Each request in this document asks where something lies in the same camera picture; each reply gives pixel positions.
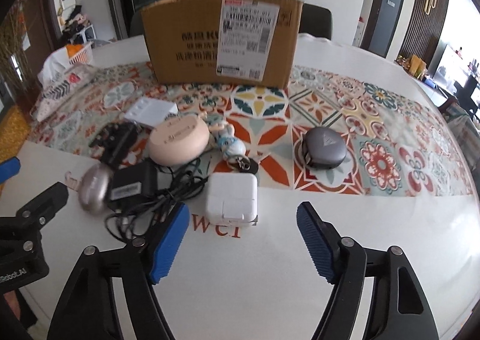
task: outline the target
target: orange item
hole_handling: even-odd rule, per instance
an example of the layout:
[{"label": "orange item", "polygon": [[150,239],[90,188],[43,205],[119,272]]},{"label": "orange item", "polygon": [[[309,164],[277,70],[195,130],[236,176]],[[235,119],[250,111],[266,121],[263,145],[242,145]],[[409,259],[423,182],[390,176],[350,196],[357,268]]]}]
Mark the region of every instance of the orange item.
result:
[{"label": "orange item", "polygon": [[412,58],[410,59],[410,74],[415,76],[415,73],[417,73],[417,70],[419,66],[421,65],[423,61],[417,57],[416,55],[412,55]]},{"label": "orange item", "polygon": [[76,53],[83,49],[83,44],[67,44],[67,54],[69,58],[72,58]]},{"label": "orange item", "polygon": [[421,80],[423,75],[426,73],[427,64],[424,61],[421,61],[417,71],[415,72],[415,78]]}]

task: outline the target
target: white multi-port charger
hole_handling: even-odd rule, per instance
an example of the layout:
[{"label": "white multi-port charger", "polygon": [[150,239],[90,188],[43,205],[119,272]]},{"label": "white multi-port charger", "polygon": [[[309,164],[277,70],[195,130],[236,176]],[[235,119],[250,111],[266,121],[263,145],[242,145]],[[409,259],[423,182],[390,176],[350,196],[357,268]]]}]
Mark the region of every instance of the white multi-port charger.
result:
[{"label": "white multi-port charger", "polygon": [[257,221],[257,178],[251,173],[215,172],[207,183],[206,216],[219,226]]},{"label": "white multi-port charger", "polygon": [[178,114],[178,111],[175,103],[152,99],[150,97],[141,97],[127,111],[125,119],[153,129],[170,115]]}]

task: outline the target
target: window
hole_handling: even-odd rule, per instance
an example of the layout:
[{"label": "window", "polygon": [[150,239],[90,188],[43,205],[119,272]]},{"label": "window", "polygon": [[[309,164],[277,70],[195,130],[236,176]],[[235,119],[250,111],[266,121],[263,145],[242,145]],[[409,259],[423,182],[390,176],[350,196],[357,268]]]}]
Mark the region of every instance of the window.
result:
[{"label": "window", "polygon": [[18,64],[15,54],[10,57],[10,60],[13,68],[15,69],[15,72],[17,72],[18,78],[20,79],[21,82],[23,82],[23,74],[22,74],[22,71],[20,70],[20,65]]}]

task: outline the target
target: robotic hand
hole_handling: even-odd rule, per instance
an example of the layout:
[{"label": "robotic hand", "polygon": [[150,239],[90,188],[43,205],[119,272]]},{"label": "robotic hand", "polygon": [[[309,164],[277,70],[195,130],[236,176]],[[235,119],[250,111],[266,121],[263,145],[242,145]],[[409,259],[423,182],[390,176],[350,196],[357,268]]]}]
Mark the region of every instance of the robotic hand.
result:
[{"label": "robotic hand", "polygon": [[[57,183],[15,217],[0,218],[0,294],[47,275],[39,230],[67,198],[66,186]],[[152,285],[168,274],[189,219],[186,205],[178,203],[124,248],[86,247],[65,284],[47,340],[122,340],[112,278],[122,278],[136,338],[174,340]],[[297,225],[319,275],[334,285],[312,340],[350,339],[365,277],[375,281],[364,340],[438,340],[425,294],[402,249],[367,249],[342,238],[308,202],[297,209]],[[26,332],[5,332],[2,325],[2,338],[29,339]]]}]

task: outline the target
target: keychain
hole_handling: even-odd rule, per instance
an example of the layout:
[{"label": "keychain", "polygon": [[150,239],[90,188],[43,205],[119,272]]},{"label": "keychain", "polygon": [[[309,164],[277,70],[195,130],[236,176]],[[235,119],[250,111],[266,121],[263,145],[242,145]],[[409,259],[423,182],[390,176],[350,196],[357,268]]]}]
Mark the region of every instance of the keychain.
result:
[{"label": "keychain", "polygon": [[215,145],[222,152],[223,159],[228,164],[235,166],[241,173],[255,175],[260,162],[270,155],[270,153],[266,153],[260,157],[247,157],[245,144],[241,139],[235,137],[234,126],[226,120],[222,120],[208,129],[215,140]]}]

